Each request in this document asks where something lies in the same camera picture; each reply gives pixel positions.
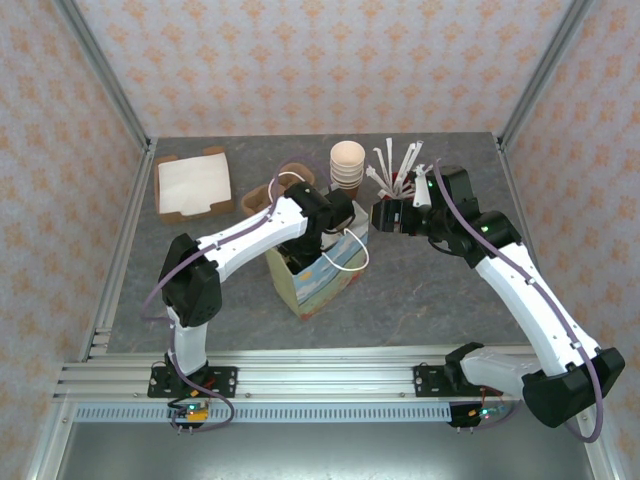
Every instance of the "gray marble surface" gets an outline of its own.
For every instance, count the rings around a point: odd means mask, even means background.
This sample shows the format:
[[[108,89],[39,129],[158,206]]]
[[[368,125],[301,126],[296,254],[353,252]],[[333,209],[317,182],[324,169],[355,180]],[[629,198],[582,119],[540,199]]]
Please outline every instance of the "gray marble surface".
[[[222,145],[229,161],[238,209],[235,213],[177,225],[164,225],[155,212],[153,176],[148,181],[109,353],[160,352],[168,328],[145,323],[140,306],[158,280],[172,239],[223,230],[243,219],[241,197],[272,177],[277,165],[296,155],[314,159],[328,171],[331,147],[344,139],[361,143],[368,161],[374,147],[386,151],[384,134],[268,137],[174,138],[158,142],[156,156],[200,155]],[[516,209],[490,133],[394,134],[394,158],[409,143],[423,140],[424,161],[441,157],[470,174],[482,210],[505,212],[520,230]],[[317,186],[325,182],[318,167]],[[362,184],[358,202],[365,210],[377,201],[372,181]],[[385,234],[370,228],[370,266],[321,312],[303,322],[280,299],[263,256],[242,266],[222,287],[223,307],[209,322],[207,349],[287,349],[436,345],[479,341],[521,343],[526,337],[493,290],[462,259],[433,250],[425,238]],[[159,299],[149,314],[162,314]]]

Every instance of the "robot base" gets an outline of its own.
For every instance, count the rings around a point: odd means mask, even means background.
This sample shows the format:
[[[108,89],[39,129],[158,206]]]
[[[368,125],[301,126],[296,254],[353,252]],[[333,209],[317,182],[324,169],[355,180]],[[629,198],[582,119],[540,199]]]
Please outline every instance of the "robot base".
[[[206,386],[209,390],[227,398],[234,398],[238,383],[238,368],[212,367],[206,364],[188,378],[197,385]],[[192,392],[193,388],[182,381],[168,357],[165,356],[165,365],[151,368],[147,390],[149,398],[206,397],[200,392],[197,395],[191,395]]]

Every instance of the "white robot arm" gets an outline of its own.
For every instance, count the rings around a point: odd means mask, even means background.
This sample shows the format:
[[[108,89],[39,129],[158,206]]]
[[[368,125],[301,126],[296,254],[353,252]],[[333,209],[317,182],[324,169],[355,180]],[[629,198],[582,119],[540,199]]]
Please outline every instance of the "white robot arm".
[[[578,353],[584,348],[591,359],[606,395],[624,368],[615,348],[600,349],[560,305],[533,265],[520,235],[500,212],[480,213],[466,171],[445,167],[445,185],[456,208],[482,232],[484,239],[524,268],[527,282],[500,258],[493,257],[452,217],[432,173],[418,167],[415,206],[412,200],[382,200],[372,208],[371,222],[381,231],[424,235],[436,249],[447,242],[446,253],[460,256],[498,293],[531,342],[537,361],[522,363],[515,357],[498,354],[478,343],[467,344],[446,357],[443,372],[454,395],[464,396],[469,386],[488,386],[524,398],[533,414],[545,425],[556,427],[594,403],[585,362]],[[277,200],[273,210],[265,210],[223,232],[192,240],[177,237],[169,250],[160,278],[164,278],[185,258],[209,249],[162,289],[169,316],[175,323],[175,352],[169,351],[167,364],[175,358],[180,370],[196,384],[207,369],[205,339],[207,322],[220,310],[220,285],[238,267],[270,248],[279,246],[304,268],[321,254],[321,235],[347,221],[353,213],[350,199],[341,190],[323,197],[304,182],[295,184]],[[258,222],[261,225],[253,228]],[[560,305],[577,342],[540,294],[535,282]]]
[[[624,368],[624,359],[615,348],[602,350],[561,305],[507,217],[501,212],[480,212],[466,170],[456,166],[441,170],[440,181],[449,202],[475,235],[453,214],[434,172],[422,165],[411,176],[416,185],[415,198],[377,203],[372,209],[372,224],[382,231],[424,235],[437,250],[464,258],[498,293],[531,342],[537,361],[529,363],[478,343],[452,352],[446,358],[444,373],[454,390],[483,385],[507,392],[523,398],[542,423],[557,427],[595,402],[589,366],[579,348],[592,363],[603,396]],[[448,250],[438,246],[442,242],[447,243]],[[527,278],[483,244],[524,269]],[[538,289],[558,308],[574,339]]]

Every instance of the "wall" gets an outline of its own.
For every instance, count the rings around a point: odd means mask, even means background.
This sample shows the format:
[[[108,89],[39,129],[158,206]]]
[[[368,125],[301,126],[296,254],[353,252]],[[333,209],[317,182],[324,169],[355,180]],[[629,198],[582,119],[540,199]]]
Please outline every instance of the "wall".
[[[0,465],[24,478],[102,288],[139,149],[51,0],[0,2]]]
[[[608,398],[640,472],[640,5],[599,1],[509,151],[542,272],[627,369]]]
[[[153,136],[499,132],[569,0],[80,0]]]

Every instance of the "cardboard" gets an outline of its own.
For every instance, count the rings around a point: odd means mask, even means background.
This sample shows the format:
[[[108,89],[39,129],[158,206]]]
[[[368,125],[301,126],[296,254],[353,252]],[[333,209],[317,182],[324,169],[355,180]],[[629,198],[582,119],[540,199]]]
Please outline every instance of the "cardboard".
[[[208,147],[202,150],[202,155],[216,155],[218,153],[224,153],[223,147]],[[233,199],[233,188],[231,188],[231,199],[211,204],[211,209],[208,212],[200,213],[198,215],[189,215],[184,216],[180,212],[171,212],[171,213],[160,213],[160,178],[158,175],[158,165],[161,165],[166,162],[175,162],[176,160],[180,160],[177,155],[170,155],[167,157],[160,157],[154,159],[153,166],[153,188],[155,193],[156,200],[156,212],[158,216],[162,220],[163,223],[173,224],[179,222],[186,222],[188,220],[196,220],[198,218],[204,217],[212,217],[215,215],[221,215],[223,213],[231,213],[235,211],[236,205]]]

